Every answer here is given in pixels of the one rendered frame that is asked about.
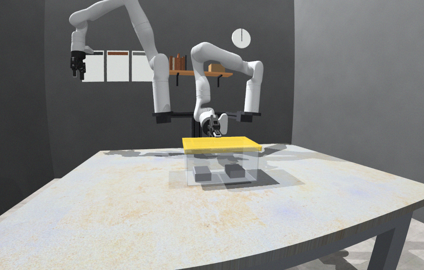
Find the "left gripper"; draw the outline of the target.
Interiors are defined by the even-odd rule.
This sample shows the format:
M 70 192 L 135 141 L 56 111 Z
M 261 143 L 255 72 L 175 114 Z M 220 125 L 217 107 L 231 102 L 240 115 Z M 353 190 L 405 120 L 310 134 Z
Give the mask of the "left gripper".
M 203 132 L 209 137 L 222 137 L 219 133 L 220 124 L 218 120 L 218 115 L 211 115 L 210 117 L 205 118 L 201 124 Z

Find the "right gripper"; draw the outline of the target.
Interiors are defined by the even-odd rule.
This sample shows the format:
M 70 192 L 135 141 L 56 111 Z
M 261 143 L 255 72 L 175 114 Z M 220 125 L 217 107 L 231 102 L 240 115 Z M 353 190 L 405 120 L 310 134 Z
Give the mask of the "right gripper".
M 86 58 L 86 53 L 83 51 L 71 51 L 70 68 L 73 70 L 73 78 L 78 78 L 78 71 L 80 72 L 80 80 L 84 80 L 84 73 L 86 72 L 85 63 L 83 59 Z

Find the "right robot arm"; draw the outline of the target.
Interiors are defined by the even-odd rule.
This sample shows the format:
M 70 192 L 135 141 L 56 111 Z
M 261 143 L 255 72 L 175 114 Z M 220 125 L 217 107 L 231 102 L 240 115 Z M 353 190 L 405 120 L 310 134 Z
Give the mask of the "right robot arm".
M 91 5 L 85 10 L 71 14 L 69 22 L 76 28 L 76 31 L 72 33 L 71 51 L 83 51 L 93 54 L 94 51 L 85 45 L 87 20 L 94 21 L 123 5 L 127 8 L 130 20 L 145 51 L 150 68 L 154 71 L 152 78 L 154 111 L 155 113 L 170 112 L 169 60 L 165 54 L 157 52 L 152 27 L 138 0 L 103 0 Z

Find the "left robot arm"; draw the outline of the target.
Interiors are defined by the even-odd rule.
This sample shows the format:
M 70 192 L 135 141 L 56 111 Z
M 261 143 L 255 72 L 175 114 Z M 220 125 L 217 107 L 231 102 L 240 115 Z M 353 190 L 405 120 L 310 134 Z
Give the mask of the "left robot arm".
M 259 112 L 260 90 L 264 71 L 261 61 L 245 62 L 237 54 L 225 51 L 208 42 L 202 42 L 192 48 L 191 60 L 196 84 L 195 121 L 202 124 L 205 118 L 214 115 L 212 108 L 201 108 L 202 104 L 210 102 L 210 84 L 204 73 L 204 62 L 207 60 L 219 61 L 227 69 L 253 76 L 247 81 L 244 112 Z M 220 132 L 225 135 L 228 129 L 228 115 L 222 114 L 218 120 Z

